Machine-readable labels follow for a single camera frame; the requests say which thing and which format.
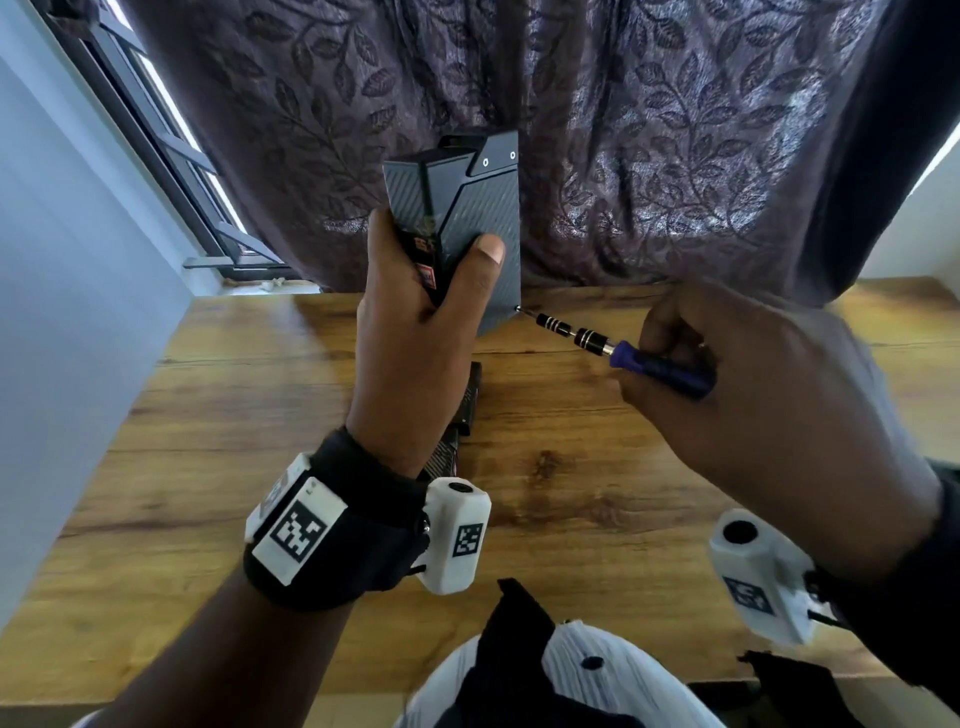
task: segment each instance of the sticker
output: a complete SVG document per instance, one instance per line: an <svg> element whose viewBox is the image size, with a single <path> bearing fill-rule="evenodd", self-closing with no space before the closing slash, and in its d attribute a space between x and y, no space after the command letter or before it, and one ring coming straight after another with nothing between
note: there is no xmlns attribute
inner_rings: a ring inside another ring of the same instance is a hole
<svg viewBox="0 0 960 728"><path fill-rule="evenodd" d="M283 586L290 586L303 565L329 534L347 504L311 476L253 549L253 558Z"/></svg>
<svg viewBox="0 0 960 728"><path fill-rule="evenodd" d="M247 527L244 529L244 541L248 544L253 543L253 537L260 530L263 522L274 512L276 505L287 495L290 487L297 482L303 473L310 470L310 455L307 452L301 452L294 461L290 463L283 472L270 493L260 502L256 508L247 516Z"/></svg>
<svg viewBox="0 0 960 728"><path fill-rule="evenodd" d="M437 287L437 279L433 275L433 268L429 265L423 265L422 263L417 263L417 270L420 272L420 280L423 281L423 285L427 288Z"/></svg>
<svg viewBox="0 0 960 728"><path fill-rule="evenodd" d="M453 556L472 556L480 550L480 536L483 534L483 523L462 525L457 529L457 540L453 542Z"/></svg>
<svg viewBox="0 0 960 728"><path fill-rule="evenodd" d="M774 615L774 608L770 605L770 600L760 587L748 584L745 581L731 579L728 576L724 576L723 580L727 584L727 589L730 590L733 601L741 607L776 616Z"/></svg>

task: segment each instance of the screwdriver handle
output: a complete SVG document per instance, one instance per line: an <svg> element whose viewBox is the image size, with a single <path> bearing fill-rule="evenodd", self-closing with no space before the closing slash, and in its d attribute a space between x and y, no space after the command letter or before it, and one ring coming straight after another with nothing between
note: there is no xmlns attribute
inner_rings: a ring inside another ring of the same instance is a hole
<svg viewBox="0 0 960 728"><path fill-rule="evenodd" d="M702 400L716 383L714 372L684 369L662 356L639 352L626 341L621 341L613 349L610 365L614 369L647 375L692 400Z"/></svg>

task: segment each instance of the fingernail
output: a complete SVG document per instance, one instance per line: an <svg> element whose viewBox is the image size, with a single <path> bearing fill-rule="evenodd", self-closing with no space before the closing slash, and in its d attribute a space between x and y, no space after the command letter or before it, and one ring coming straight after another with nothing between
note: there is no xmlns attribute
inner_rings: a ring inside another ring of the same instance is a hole
<svg viewBox="0 0 960 728"><path fill-rule="evenodd" d="M507 254L506 246L496 235L481 235L477 238L474 245L493 258L493 262L497 265L503 262L503 256Z"/></svg>

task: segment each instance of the white plastic device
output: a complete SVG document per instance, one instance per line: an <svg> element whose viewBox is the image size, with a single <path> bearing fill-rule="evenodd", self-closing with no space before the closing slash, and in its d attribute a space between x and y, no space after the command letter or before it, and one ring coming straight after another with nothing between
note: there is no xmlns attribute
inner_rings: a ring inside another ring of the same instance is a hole
<svg viewBox="0 0 960 728"><path fill-rule="evenodd" d="M462 477L438 477L427 486L430 546L413 565L423 567L417 578L427 591L455 594L473 583L490 508L490 496Z"/></svg>
<svg viewBox="0 0 960 728"><path fill-rule="evenodd" d="M807 590L813 560L750 511L723 514L710 538L713 569L751 632L781 644L807 644L816 622L808 612L833 617Z"/></svg>

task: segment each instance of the black sleeve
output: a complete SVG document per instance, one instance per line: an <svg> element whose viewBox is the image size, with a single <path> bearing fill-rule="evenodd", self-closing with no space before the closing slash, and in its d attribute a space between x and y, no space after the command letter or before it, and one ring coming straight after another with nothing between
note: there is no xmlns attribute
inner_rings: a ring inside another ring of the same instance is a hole
<svg viewBox="0 0 960 728"><path fill-rule="evenodd" d="M960 715L960 485L957 471L934 469L944 484L940 519L893 575L872 589L819 577L834 612L871 652Z"/></svg>

